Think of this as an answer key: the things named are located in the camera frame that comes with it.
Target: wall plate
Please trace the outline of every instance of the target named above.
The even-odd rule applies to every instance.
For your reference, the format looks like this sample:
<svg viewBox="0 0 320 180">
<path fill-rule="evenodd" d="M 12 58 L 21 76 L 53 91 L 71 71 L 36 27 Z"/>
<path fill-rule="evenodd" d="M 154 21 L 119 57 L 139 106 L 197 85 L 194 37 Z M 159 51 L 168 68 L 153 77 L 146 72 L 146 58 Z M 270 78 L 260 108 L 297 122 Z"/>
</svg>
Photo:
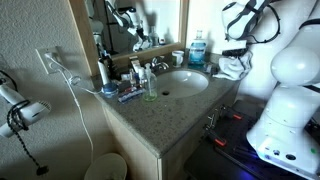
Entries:
<svg viewBox="0 0 320 180">
<path fill-rule="evenodd" d="M 58 61 L 59 63 L 61 63 L 61 58 L 60 58 L 57 47 L 39 48 L 39 49 L 36 49 L 36 52 L 42 62 L 44 69 L 46 70 L 47 74 L 59 72 L 58 70 L 53 70 L 50 68 L 50 63 L 52 63 L 52 60 L 45 57 L 45 53 L 51 52 L 51 53 L 53 53 L 55 60 Z"/>
</svg>

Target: drain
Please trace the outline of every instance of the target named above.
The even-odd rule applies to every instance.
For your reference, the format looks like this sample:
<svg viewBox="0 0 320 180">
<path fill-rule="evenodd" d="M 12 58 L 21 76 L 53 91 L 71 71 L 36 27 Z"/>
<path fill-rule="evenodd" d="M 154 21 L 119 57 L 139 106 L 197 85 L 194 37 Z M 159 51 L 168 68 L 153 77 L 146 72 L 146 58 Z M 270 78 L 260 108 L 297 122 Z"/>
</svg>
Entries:
<svg viewBox="0 0 320 180">
<path fill-rule="evenodd" d="M 170 94 L 169 91 L 163 91 L 163 92 L 162 92 L 162 95 L 164 95 L 164 96 L 168 96 L 169 94 Z"/>
</svg>

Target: faucet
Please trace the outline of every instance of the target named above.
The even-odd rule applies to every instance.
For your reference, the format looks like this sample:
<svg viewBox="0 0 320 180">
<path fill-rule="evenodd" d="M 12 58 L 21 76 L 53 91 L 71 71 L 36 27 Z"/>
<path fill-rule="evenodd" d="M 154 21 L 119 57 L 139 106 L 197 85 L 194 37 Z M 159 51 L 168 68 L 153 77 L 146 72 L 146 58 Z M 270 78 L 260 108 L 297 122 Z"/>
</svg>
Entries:
<svg viewBox="0 0 320 180">
<path fill-rule="evenodd" d="M 162 62 L 163 56 L 156 56 L 151 61 L 151 69 L 153 72 L 157 72 L 161 69 L 166 70 L 169 68 L 169 65 L 165 62 Z"/>
</svg>

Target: bathroom sink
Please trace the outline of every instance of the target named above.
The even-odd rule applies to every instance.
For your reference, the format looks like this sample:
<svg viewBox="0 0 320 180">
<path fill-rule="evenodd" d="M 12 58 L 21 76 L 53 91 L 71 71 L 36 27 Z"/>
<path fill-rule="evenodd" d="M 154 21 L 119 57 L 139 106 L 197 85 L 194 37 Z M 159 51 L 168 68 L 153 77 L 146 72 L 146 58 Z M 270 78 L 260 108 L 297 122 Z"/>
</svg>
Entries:
<svg viewBox="0 0 320 180">
<path fill-rule="evenodd" d="M 157 76 L 158 95 L 171 98 L 189 97 L 208 87 L 208 78 L 193 70 L 174 70 Z"/>
</svg>

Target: vanity cabinet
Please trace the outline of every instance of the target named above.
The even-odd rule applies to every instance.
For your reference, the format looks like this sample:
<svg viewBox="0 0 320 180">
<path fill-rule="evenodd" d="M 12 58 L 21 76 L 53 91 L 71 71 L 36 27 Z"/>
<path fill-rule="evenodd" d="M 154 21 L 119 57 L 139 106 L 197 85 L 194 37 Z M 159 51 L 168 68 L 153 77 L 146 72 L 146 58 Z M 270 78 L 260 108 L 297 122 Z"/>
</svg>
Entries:
<svg viewBox="0 0 320 180">
<path fill-rule="evenodd" d="M 235 100 L 237 88 L 229 91 L 223 98 L 213 102 L 213 107 L 221 104 L 232 105 Z M 198 147 L 203 126 L 210 123 L 207 118 L 212 115 L 207 112 L 191 127 L 183 137 L 179 137 L 178 142 L 169 149 L 161 158 L 152 154 L 130 130 L 121 123 L 112 113 L 112 110 L 104 106 L 107 122 L 114 136 L 114 145 L 127 163 L 127 179 L 131 180 L 179 180 L 186 179 L 184 163 L 192 152 Z"/>
</svg>

